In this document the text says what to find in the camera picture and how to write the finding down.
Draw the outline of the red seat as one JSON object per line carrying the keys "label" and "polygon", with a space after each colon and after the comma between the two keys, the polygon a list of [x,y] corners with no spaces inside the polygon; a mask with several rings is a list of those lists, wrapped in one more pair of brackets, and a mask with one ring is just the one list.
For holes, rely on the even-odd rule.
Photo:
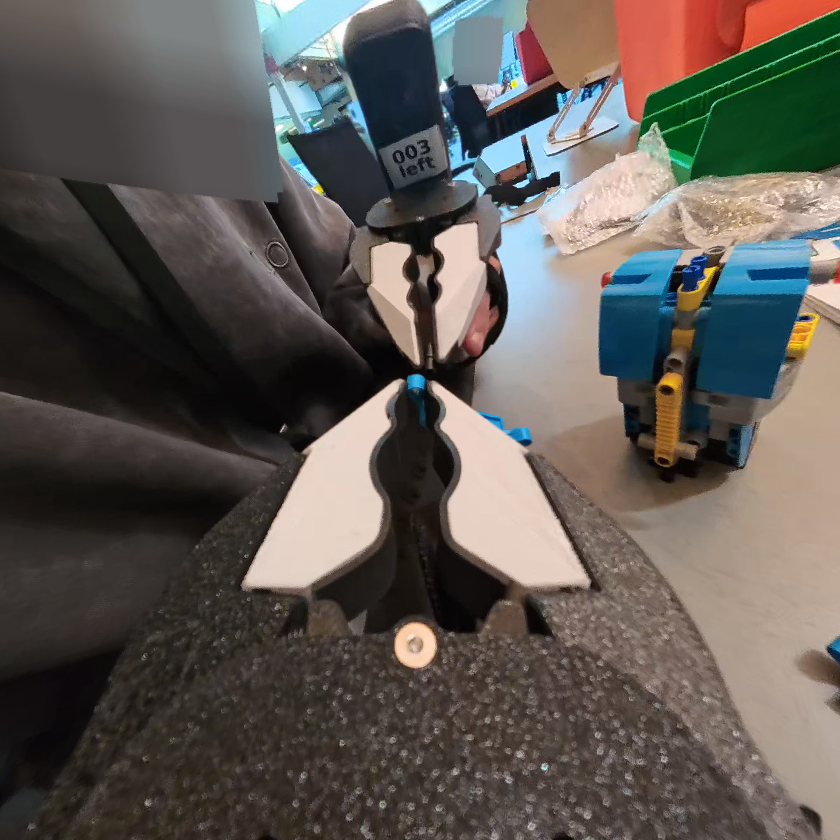
{"label": "red seat", "polygon": [[524,84],[531,86],[553,73],[548,58],[543,52],[539,41],[530,25],[526,23],[524,29],[514,36],[521,78]]}

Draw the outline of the green plastic bin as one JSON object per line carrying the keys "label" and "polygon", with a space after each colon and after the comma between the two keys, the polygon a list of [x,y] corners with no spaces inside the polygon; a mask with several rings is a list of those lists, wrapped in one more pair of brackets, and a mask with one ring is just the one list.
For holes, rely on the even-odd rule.
{"label": "green plastic bin", "polygon": [[820,172],[839,162],[839,11],[651,92],[677,183],[706,175]]}

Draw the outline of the wooden table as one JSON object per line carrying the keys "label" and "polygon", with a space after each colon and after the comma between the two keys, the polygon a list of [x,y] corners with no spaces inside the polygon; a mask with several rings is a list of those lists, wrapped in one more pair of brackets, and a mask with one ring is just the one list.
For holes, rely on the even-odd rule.
{"label": "wooden table", "polygon": [[548,76],[536,80],[531,84],[517,84],[510,90],[493,99],[486,111],[487,117],[495,118],[504,111],[517,107],[527,100],[536,97],[544,91],[557,93],[562,88],[558,78],[551,73]]}

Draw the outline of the wooden laptop stand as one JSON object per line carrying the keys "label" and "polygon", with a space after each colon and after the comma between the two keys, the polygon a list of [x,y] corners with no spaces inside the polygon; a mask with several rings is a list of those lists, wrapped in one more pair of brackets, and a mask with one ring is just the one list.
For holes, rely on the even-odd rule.
{"label": "wooden laptop stand", "polygon": [[[529,1],[527,19],[557,81],[570,92],[547,132],[544,153],[555,156],[616,129],[617,120],[601,115],[622,79],[613,1]],[[572,127],[576,100],[599,81],[603,89]]]}

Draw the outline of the orange plastic carrier bin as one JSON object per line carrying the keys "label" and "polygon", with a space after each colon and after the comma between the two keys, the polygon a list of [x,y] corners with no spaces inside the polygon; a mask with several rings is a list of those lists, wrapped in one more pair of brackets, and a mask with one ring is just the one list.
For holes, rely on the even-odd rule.
{"label": "orange plastic carrier bin", "polygon": [[838,1],[614,1],[626,110],[648,95],[839,8]]}

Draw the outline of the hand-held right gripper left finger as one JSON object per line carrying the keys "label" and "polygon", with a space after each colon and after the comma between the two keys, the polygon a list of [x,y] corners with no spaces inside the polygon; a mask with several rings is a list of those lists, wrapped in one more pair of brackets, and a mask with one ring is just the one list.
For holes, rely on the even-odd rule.
{"label": "hand-held right gripper left finger", "polygon": [[382,545],[388,507],[373,467],[395,429],[396,380],[304,452],[303,463],[260,544],[241,588],[312,597]]}

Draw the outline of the person's left hand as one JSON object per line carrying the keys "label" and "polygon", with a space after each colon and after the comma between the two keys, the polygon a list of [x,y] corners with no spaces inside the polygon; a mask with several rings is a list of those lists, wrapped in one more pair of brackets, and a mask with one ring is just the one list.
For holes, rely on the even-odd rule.
{"label": "person's left hand", "polygon": [[479,358],[485,351],[488,337],[500,318],[498,306],[492,303],[486,290],[479,300],[474,316],[467,328],[461,349],[472,359]]}

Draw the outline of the small wooden box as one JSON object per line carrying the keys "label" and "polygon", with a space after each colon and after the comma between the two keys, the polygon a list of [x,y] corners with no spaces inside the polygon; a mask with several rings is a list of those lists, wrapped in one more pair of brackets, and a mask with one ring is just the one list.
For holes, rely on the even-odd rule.
{"label": "small wooden box", "polygon": [[529,178],[529,155],[526,135],[515,133],[487,146],[474,163],[471,174],[486,189],[500,184],[517,184]]}

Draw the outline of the white instruction booklet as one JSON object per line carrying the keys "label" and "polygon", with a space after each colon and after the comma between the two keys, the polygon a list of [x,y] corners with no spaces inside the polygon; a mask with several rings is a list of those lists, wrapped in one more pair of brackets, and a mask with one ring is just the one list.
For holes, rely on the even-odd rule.
{"label": "white instruction booklet", "polygon": [[803,307],[839,326],[839,281],[812,283],[807,288]]}

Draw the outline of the blue toy brick robot model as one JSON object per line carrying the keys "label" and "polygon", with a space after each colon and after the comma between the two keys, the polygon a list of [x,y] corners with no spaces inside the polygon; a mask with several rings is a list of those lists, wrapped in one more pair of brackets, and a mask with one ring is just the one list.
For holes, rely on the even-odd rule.
{"label": "blue toy brick robot model", "polygon": [[663,480],[714,461],[744,468],[789,395],[819,316],[802,308],[806,239],[632,256],[602,279],[600,373],[626,438]]}

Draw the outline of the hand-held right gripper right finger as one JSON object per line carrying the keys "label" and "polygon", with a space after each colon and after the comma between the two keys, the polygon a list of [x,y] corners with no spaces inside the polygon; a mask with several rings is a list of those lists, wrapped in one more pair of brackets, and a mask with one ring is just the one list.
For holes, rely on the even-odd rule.
{"label": "hand-held right gripper right finger", "polygon": [[442,500],[453,550],[515,592],[589,590],[592,579],[527,449],[441,384],[431,382],[427,393],[454,460]]}

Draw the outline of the blue curved brick panel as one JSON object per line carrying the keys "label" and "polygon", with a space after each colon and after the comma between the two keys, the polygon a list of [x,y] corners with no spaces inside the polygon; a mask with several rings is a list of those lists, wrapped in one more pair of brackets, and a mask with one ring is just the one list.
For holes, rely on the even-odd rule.
{"label": "blue curved brick panel", "polygon": [[[426,397],[427,381],[425,377],[421,374],[409,375],[406,378],[406,392],[408,398],[415,406],[416,418],[420,427],[429,429]],[[522,447],[527,448],[532,445],[531,432],[527,427],[507,427],[503,418],[499,415],[483,412],[478,412],[478,414]]]}

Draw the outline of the black office chair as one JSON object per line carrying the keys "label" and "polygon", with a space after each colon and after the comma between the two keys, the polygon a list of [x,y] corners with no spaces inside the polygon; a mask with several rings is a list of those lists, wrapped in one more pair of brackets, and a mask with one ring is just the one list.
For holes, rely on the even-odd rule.
{"label": "black office chair", "polygon": [[477,159],[495,141],[487,108],[474,87],[459,85],[453,77],[448,78],[447,83],[445,104],[458,130],[462,154],[465,158]]}
{"label": "black office chair", "polygon": [[381,167],[351,120],[341,117],[325,129],[292,133],[288,140],[325,196],[356,227],[366,226],[368,212],[388,197],[389,190]]}

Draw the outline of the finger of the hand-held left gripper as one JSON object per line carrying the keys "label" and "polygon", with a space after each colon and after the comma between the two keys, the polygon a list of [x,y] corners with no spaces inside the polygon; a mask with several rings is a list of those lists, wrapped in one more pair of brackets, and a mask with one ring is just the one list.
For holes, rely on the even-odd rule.
{"label": "finger of the hand-held left gripper", "polygon": [[374,246],[367,291],[396,347],[414,366],[422,366],[416,313],[409,301],[413,285],[404,271],[412,253],[409,244],[396,241]]}
{"label": "finger of the hand-held left gripper", "polygon": [[487,290],[487,266],[479,245],[478,226],[452,226],[432,240],[439,265],[433,273],[437,296],[428,363],[445,362],[469,332]]}

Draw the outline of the dark grey jacket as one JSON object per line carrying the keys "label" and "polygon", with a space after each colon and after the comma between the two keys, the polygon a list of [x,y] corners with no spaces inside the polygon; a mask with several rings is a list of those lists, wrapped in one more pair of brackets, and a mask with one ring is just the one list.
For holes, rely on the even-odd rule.
{"label": "dark grey jacket", "polygon": [[199,539],[408,373],[357,227],[280,168],[267,203],[2,170],[2,838]]}

